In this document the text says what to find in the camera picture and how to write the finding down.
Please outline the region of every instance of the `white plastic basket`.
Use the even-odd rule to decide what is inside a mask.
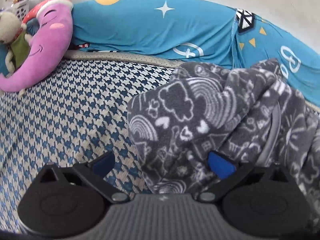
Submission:
[[[11,5],[11,7],[6,8],[5,10],[14,13],[19,18],[19,20],[22,21],[29,12],[29,0],[22,0],[20,2],[17,2]]]

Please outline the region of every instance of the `pink crescent moon plush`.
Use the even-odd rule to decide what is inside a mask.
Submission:
[[[45,79],[59,64],[67,51],[73,32],[70,0],[46,0],[24,18],[26,23],[36,17],[40,29],[31,38],[28,58],[9,78],[0,74],[0,90],[18,92]]]

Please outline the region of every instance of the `houndstooth fabric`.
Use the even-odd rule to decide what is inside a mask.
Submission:
[[[127,131],[127,102],[167,83],[172,69],[115,61],[62,61],[23,95],[0,98],[0,229],[19,231],[17,205],[45,163],[70,166],[113,150],[106,180],[148,192]]]

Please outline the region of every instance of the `gray blanket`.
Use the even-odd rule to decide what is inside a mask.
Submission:
[[[303,95],[284,83],[276,60],[226,70],[189,62],[166,85],[128,103],[129,137],[153,193],[196,193],[219,182],[207,158],[218,151],[235,162],[255,162],[265,146],[271,113],[281,126],[266,166],[280,162],[306,196],[311,223],[320,217],[320,123]]]

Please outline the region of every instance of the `pink cheek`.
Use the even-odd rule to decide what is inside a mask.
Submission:
[[[60,29],[60,28],[63,28],[64,25],[62,23],[53,23],[50,25],[49,29]]]

